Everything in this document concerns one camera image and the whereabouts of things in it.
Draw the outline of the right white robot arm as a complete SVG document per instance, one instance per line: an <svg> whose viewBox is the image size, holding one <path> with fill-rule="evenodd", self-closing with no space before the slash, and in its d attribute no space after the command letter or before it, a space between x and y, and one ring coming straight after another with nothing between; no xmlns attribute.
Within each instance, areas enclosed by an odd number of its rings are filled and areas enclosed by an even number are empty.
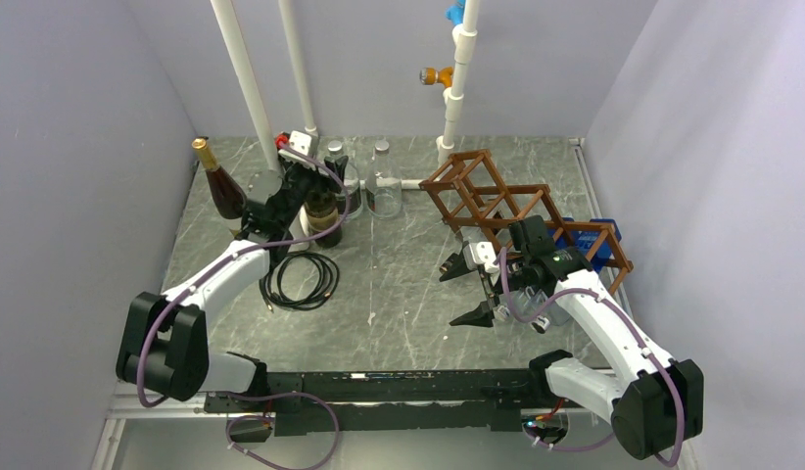
<svg viewBox="0 0 805 470"><path fill-rule="evenodd" d="M516 253L471 238L441 265L442 281L475 273L485 292L478 307L451 325L490 328L501 318L543 333L562 312L590 337L613 372L598 372L567 351L545 353L530 363L531 401L550 406L571 400L605 421L631 457L654 457L668 468L680 464L684 443L702 432L701 368L691 359L676 360L651 340L585 254L555 241L541 216L513 222L508 231Z"/></svg>

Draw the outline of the dark green wine bottle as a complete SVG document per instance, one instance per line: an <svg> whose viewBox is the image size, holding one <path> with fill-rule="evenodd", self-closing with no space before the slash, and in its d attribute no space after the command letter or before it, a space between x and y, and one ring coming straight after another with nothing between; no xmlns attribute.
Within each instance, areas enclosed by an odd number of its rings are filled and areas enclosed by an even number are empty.
<svg viewBox="0 0 805 470"><path fill-rule="evenodd" d="M310 190L305 200L305 211L308 220L308 233L316 235L332 227L340 218L336 195L330 190ZM332 230L328 235L315 240L322 249L339 245L343 238L342 228Z"/></svg>

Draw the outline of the dark red wine bottle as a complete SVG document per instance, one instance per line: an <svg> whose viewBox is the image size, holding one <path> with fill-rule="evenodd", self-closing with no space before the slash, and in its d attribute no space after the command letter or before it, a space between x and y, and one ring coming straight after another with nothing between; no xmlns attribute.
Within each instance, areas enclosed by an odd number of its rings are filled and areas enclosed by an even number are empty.
<svg viewBox="0 0 805 470"><path fill-rule="evenodd" d="M191 147L208 181L215 208L233 236L242 230L242 218L247 198L241 186L216 158L207 137L197 137Z"/></svg>

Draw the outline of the clear glass bottle white cap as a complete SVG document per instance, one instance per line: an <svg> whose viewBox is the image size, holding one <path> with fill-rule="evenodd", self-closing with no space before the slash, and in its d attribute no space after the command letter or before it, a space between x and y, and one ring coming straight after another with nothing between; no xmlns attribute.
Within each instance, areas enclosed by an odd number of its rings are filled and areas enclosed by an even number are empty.
<svg viewBox="0 0 805 470"><path fill-rule="evenodd" d="M335 186L334 190L339 215L344 215L347 220L359 217L362 212L360 176L352 156L342 141L331 140L328 142L324 161L331 164L345 185L345 189Z"/></svg>

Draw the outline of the clear glass bottle silver cap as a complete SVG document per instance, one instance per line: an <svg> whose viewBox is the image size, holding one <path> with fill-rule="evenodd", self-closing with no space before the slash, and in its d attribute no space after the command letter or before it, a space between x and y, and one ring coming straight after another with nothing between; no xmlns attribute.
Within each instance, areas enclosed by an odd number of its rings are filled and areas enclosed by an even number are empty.
<svg viewBox="0 0 805 470"><path fill-rule="evenodd" d="M374 143L364 190L367 208L374 216L393 218L401 212L402 174L385 139Z"/></svg>

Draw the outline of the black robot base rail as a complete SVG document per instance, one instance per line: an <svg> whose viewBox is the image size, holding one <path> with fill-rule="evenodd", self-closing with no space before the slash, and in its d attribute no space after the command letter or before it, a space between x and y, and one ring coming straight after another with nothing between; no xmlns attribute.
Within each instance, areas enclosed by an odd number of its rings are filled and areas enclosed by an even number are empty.
<svg viewBox="0 0 805 470"><path fill-rule="evenodd" d="M487 428L518 432L558 398L527 368L370 372L271 372L270 398L212 392L212 414L263 413L278 437L310 432Z"/></svg>

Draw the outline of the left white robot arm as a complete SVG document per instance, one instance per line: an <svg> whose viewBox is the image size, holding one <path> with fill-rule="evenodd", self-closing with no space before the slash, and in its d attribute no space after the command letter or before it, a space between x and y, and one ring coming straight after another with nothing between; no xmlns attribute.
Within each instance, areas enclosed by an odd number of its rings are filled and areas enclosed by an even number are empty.
<svg viewBox="0 0 805 470"><path fill-rule="evenodd" d="M181 284L160 294L143 292L131 302L116 375L135 385L143 406L210 392L230 395L246 411L266 403L265 362L214 351L209 323L298 244L289 226L308 197L344 187L339 174L319 162L286 162L281 172L265 172L241 207L238 234L217 258Z"/></svg>

